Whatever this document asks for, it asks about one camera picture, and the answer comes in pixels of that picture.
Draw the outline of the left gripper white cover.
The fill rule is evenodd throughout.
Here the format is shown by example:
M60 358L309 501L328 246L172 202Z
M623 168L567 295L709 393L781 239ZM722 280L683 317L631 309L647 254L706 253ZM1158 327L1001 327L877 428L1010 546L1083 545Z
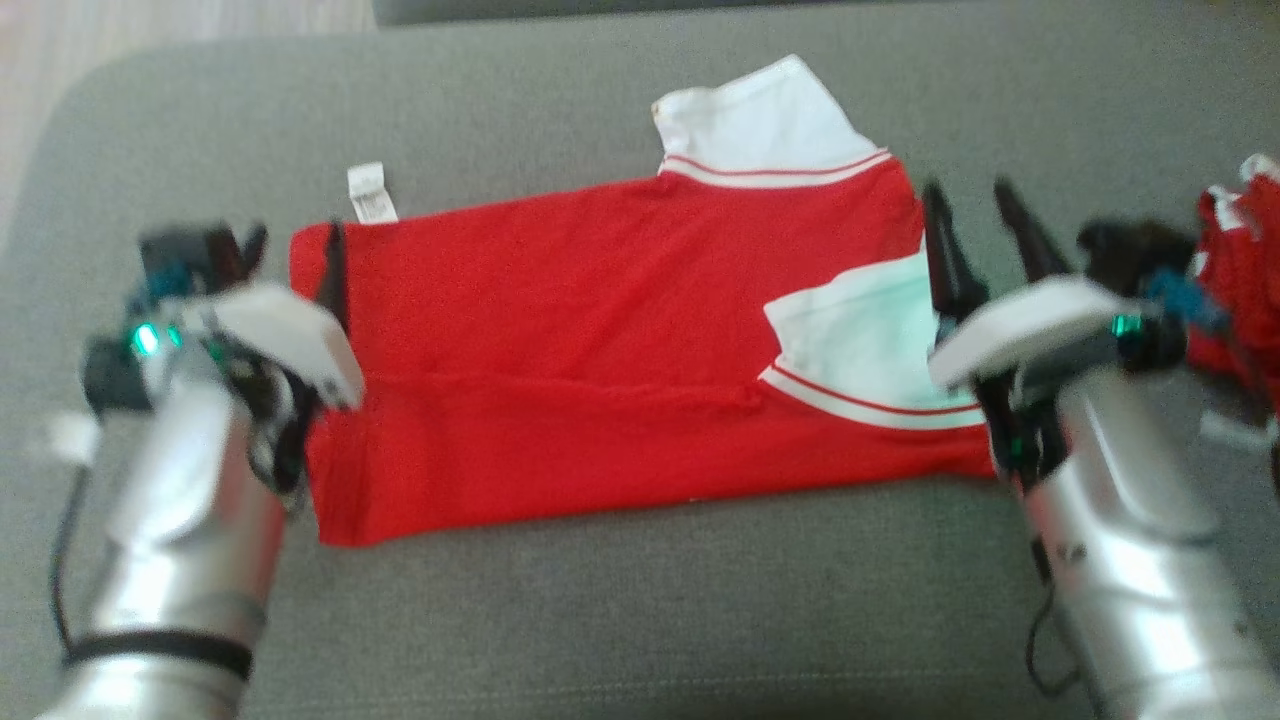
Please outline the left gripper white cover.
M255 222L236 240L236 281L259 270L269 231ZM349 411L366 383L349 345L346 224L330 222L317 304L274 283L216 293L132 299L123 331L90 341L82 365L95 411L150 413L182 359L204 359L216 383L250 411L248 460L271 491L303 477L305 442L325 407Z

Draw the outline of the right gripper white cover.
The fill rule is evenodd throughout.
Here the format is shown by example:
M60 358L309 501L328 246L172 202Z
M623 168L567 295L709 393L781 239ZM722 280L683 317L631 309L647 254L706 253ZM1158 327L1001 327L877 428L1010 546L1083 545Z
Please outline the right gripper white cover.
M928 373L938 387L972 392L1001 477L1043 477L1065 459L1065 441L1052 429L1043 442L1039 400L1020 393L1055 396L1097 366L1170 369L1185 357L1187 328L1152 301L1123 297L1087 278L1048 278L1073 268L1007 177L995 179L993 195L1032 284L989 301L988 284L955 233L941 183L931 179L922 190L931 297L941 319Z

